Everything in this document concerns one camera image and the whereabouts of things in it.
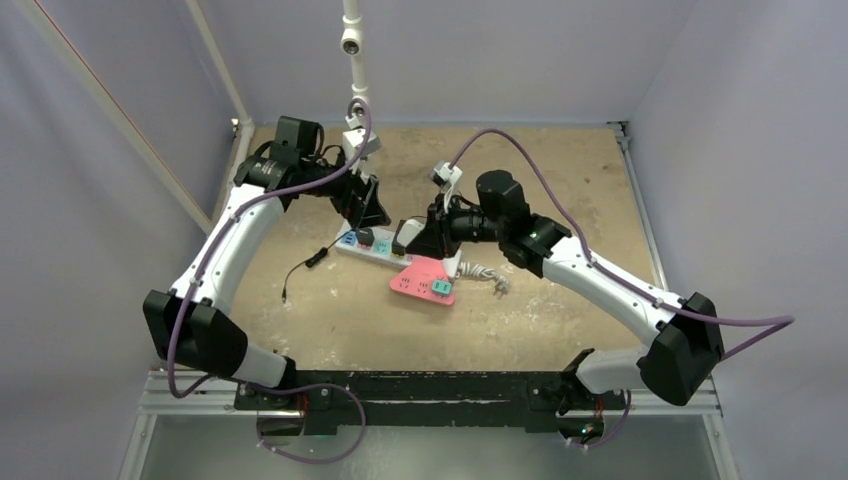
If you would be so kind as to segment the white square plug adapter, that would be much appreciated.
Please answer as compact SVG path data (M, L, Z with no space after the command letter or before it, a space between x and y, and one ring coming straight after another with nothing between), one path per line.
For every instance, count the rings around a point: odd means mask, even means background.
M424 229L425 224L419 220L407 219L398 226L395 241L403 247L408 247Z

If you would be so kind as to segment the white multicolour power strip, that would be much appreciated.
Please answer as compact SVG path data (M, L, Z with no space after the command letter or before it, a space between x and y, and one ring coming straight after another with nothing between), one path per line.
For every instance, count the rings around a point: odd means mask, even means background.
M390 266L397 270L403 270L409 267L414 261L421 260L421 257L417 255L396 255L393 250L394 233L385 228L372 227L372 229L374 233L374 243L372 245L357 244L351 246L339 242L334 245L334 249L340 253ZM338 234L344 234L348 230L350 230L350 225L347 222L343 222Z

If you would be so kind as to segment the pink triangular power socket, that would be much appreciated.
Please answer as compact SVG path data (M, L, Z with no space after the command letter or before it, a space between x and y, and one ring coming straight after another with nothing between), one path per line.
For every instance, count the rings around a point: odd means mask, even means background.
M453 285L453 281L440 260L421 257L421 260L414 261L409 267L392 278L389 282L389 288L395 293L411 298L443 306L452 306L455 303L453 288L448 297L434 295L431 292L430 285L435 279L449 280Z

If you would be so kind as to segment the teal white plug adapter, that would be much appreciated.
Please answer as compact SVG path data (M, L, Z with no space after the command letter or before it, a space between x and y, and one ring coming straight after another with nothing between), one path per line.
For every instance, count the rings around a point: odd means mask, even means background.
M435 279L431 285L430 289L434 295L440 297L448 297L452 293L453 285L449 280Z

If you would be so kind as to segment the black power adapter with switch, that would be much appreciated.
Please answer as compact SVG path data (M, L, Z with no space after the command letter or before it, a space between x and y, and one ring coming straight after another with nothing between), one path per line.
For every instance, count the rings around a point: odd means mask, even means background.
M290 271L286 274L286 277L283 282L283 288L281 291L281 300L285 303L288 299L288 282L294 271L298 268L305 266L308 269L315 267L318 263L320 263L328 254L329 249L341 242L342 244L355 246L357 244L362 244L366 246L370 246L374 243L374 233L373 229L370 227L367 228L357 228L350 229L346 231L344 234L340 234L335 240L333 240L328 246L321 247L315 254L311 257L301 261L296 264L294 267L290 269Z

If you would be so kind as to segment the white PVC pipe frame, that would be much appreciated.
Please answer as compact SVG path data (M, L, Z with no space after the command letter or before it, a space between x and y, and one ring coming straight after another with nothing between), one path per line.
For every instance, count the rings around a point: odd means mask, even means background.
M329 120L348 92L337 1L203 1L247 112ZM184 1L1 5L1 231L191 243L236 113Z

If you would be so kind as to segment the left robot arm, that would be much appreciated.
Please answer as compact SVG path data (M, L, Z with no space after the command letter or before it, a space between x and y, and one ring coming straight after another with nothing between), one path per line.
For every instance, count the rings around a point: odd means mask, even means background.
M185 395L175 379L182 365L257 385L275 409L297 399L295 361L252 342L230 313L264 237L300 197L329 199L352 227L390 224L377 177L361 168L379 147L370 116L355 107L347 123L339 155L330 163L323 156L320 124L280 117L274 138L238 165L228 201L197 256L167 290L146 296L143 315L175 397Z

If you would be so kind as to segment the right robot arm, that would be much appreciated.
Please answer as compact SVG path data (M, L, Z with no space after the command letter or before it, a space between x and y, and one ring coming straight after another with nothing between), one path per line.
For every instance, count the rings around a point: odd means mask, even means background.
M719 328L705 322L714 303L654 288L584 252L578 237L531 211L519 182L504 170L481 174L479 201L438 194L426 220L404 221L396 240L412 255L454 256L464 242L494 242L513 266L568 288L612 316L640 341L613 351L586 349L563 371L563 407L584 407L614 390L647 389L665 402L686 405L724 356Z

